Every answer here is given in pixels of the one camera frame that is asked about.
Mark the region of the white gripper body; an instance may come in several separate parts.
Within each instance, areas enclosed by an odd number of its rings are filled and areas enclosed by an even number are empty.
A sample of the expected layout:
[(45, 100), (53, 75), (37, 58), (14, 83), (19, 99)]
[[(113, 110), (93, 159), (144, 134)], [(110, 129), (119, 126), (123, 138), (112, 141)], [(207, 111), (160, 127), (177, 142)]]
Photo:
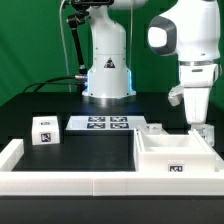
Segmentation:
[(189, 124), (205, 123), (210, 91), (219, 75), (218, 64), (179, 67), (186, 120)]

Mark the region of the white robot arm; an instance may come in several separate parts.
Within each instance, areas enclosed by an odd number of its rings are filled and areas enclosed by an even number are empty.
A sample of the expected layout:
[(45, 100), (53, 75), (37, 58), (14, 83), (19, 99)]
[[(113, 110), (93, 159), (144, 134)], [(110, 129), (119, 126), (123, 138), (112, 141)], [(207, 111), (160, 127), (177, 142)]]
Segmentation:
[[(110, 19), (104, 5), (92, 6), (87, 11), (93, 65), (87, 73), (83, 95), (96, 101), (133, 96), (131, 72), (126, 66), (124, 28)], [(178, 56), (179, 85), (169, 92), (169, 101), (173, 106), (180, 103), (185, 106), (187, 123), (192, 126), (206, 122), (210, 91), (221, 75), (220, 29), (217, 0), (177, 0), (149, 25), (151, 50), (161, 56)]]

